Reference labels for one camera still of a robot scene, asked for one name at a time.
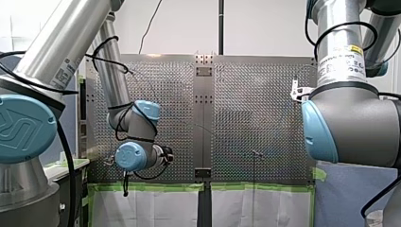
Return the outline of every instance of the white wall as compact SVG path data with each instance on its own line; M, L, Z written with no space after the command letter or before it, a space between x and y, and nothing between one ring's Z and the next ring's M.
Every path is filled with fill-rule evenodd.
M130 0L116 13L115 30L122 54L138 53L141 37L159 0ZM226 0L226 55L310 57L313 47L304 34L306 0ZM361 19L369 21L365 10ZM310 22L309 33L317 38ZM218 52L218 1L163 1L142 53L210 54ZM386 77L370 79L380 91L395 91L390 61Z

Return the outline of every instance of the pegboard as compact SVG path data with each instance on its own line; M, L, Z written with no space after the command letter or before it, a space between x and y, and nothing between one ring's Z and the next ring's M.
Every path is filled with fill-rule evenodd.
M312 86L309 58L215 58L212 176L215 182L306 184L313 162L305 152L301 105L292 80Z
M132 100L145 99L161 105L161 119L158 122L158 136L155 143L173 148L175 155L174 165L158 178L158 182L193 183L193 56L186 58L170 57L147 58L133 56L133 60L126 65L133 72L127 74L127 83ZM94 134L89 179L94 183L121 181L123 171L113 166L105 165L108 157L114 155L116 149L125 142L114 138L114 130L106 122L107 106L101 86L100 78L87 63L87 73L93 78L93 93L95 94L94 108L89 117L96 121L89 129ZM145 177L154 176L161 171L161 167L141 171Z
M216 182L310 183L313 162L304 148L301 106L289 92L296 74L301 86L316 81L313 69L299 72L312 59L213 56L206 65L199 56L122 58L134 72L126 75L131 98L162 107L156 143L172 147L175 161L157 182L193 183L196 167L210 167L210 180ZM203 66L210 67L210 75L199 75ZM114 139L106 122L103 90L90 62L87 92L88 120L93 119L88 124L89 181L121 181L122 170L105 161L123 142ZM253 151L263 157L254 160Z

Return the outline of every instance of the white tarp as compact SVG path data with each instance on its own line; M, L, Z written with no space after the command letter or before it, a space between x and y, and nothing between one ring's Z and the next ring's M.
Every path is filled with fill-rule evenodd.
M95 192L94 227L197 226L198 192Z
M217 227L313 226L310 191L217 190L212 191L212 201L212 221Z
M213 227L311 227L314 189L239 184L212 191ZM197 227L199 190L130 190L92 193L93 227Z

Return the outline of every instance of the black cable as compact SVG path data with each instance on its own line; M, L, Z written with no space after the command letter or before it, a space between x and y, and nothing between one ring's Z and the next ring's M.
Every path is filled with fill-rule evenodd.
M378 93L379 96L391 96L391 97L396 97L401 100L401 95L395 94L395 93L385 93L385 92L380 92Z
M130 179L130 175L128 174L127 171L124 171L124 181L123 181L123 191L124 191L123 196L124 197L127 197L129 194L129 192L128 192L128 187L129 187L129 183L130 183L129 179Z
M391 60L392 57L394 57L395 54L398 52L398 50L399 50L399 48L400 48L400 45L401 45L401 30L398 28L398 45L397 45L397 47L395 48L394 52L392 52L392 54L391 54L386 60L384 60L381 64L384 64L384 63L386 63L387 61Z
M149 32L149 30L150 30L151 23L153 22L154 16L156 16L156 13L157 13L157 11L159 10L160 4L162 4L162 1L163 1L163 0L160 0L159 3L157 4L156 10L154 10L153 15L152 15L151 18L150 18L147 31L145 31L144 35L142 36L141 46L139 47L139 54L141 54L141 52L142 52L142 47L144 46L145 37L148 35L148 32Z
M143 177L143 176L139 175L137 172L133 172L133 174L134 174L137 178L139 178L139 179L141 179L141 180L145 180L145 181L155 180L156 178L160 177L160 176L166 171L167 167L168 167L168 165L166 165L166 166L162 169L162 171L160 171L160 173L158 173L158 174L157 174L156 176L154 176L154 177L149 177L149 178Z
M307 11L306 11L306 17L305 17L305 35L306 35L306 38L307 38L307 40L309 41L309 43L312 44L312 45L316 45L316 44L315 44L315 42L313 42L312 39L310 38L310 36L309 36L309 30L308 30L307 26L308 26L308 21L309 21L309 15L310 15L310 13L311 13L311 11L312 11L314 5L315 5L315 4L312 4L311 1L308 2Z
M105 44L107 44L107 43L108 43L109 41L111 41L111 40L117 40L117 41L118 41L119 38L118 38L118 36L109 37L109 38L107 38L106 40L104 40L102 43L100 43L100 45L97 46L97 48L94 50L94 53L93 53L92 56L91 56L91 55L85 55L85 56L87 56L87 57L92 58L92 64L94 65L94 68L95 68L96 71L97 71L97 66L96 66L96 63L95 63L96 56L97 56L97 54L99 53L100 49L103 48L103 46L104 46Z
M154 136L156 136L158 134L157 128L156 126L153 124L153 122L148 118L148 116L136 105L135 101L133 101L131 103L131 105L125 110L125 112L123 112L119 119L118 119L118 123L117 123L117 127L115 128L115 139L117 139L118 141L124 141L126 139L128 139L128 137L125 138L119 138L118 137L118 130L123 130L121 128L121 123L124 120L124 118L126 117L127 113L130 111L130 109L132 107L135 107L135 109L148 121L148 123L151 125L151 127L154 130Z
M380 191L377 195L375 195L370 201L368 201L360 210L360 214L363 218L366 218L366 211L377 201L379 201L382 197L384 197L387 193L392 191L396 186L401 183L401 175L399 175L392 183L390 183L386 188Z
M57 121L57 132L59 133L61 145L62 148L64 149L65 157L67 159L68 175L70 177L70 211L68 213L68 227L74 227L75 209L76 209L76 178L75 178L74 160L60 121Z
M130 72L130 69L127 67L127 65L125 65L125 64L123 64L123 63L121 63L121 62L101 59L101 58L98 58L98 57L96 57L96 56L94 56L94 55L90 55L90 54L85 54L85 56L86 56L86 57L89 57L89 58L92 58L92 59L94 59L94 60L105 61L105 62L108 62L108 63L113 63L113 64L116 64L116 65L119 65L119 66L121 66L121 67L124 68L124 70L125 70L125 71L124 71L124 74L127 74L127 73Z
M374 46L374 44L377 41L378 38L378 33L377 30L375 29L374 26L372 26L369 23L366 22L360 22L360 21L356 21L356 22L345 22L345 23L341 23L338 24L336 26L332 26L330 28L328 28L318 39L318 41L315 44L315 49L314 49L314 55L315 55L315 59L316 61L318 60L318 49L319 49L319 44L322 42L322 40L328 35L330 34L333 30L335 30L336 28L340 27L340 26L351 26L351 25L358 25L358 26L366 26L367 28L369 28L373 33L374 33L374 40L372 41L371 44L369 44L367 47L363 48L364 51L370 49L372 46Z
M25 54L25 53L26 53L26 51L10 51L10 52L7 52L7 53L2 53L2 54L0 54L0 60L5 58L5 57L8 57L8 56L22 55L22 54ZM24 84L31 85L31 86L34 86L34 87L37 87L37 88L42 88L42 89L45 89L45 90L50 91L50 92L61 93L63 96L78 94L78 91L59 90L59 89L55 89L55 88L44 86L44 85L39 84L39 83L35 83L35 82L33 82L33 81L29 80L29 79L25 79L25 78L23 78L21 76L18 76L14 72L12 72L12 70L7 68L2 62L0 62L0 68L5 73L9 74L10 76L14 77L15 79L17 79L18 81L20 81L20 82L22 82Z

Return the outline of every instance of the warning label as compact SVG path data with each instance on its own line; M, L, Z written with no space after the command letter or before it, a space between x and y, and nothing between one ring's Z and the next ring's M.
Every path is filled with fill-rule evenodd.
M319 62L319 77L365 77L365 60L358 51L342 51Z
M56 89L64 89L74 76L76 70L77 65L71 62L69 59L65 59L57 74L50 81L50 85Z

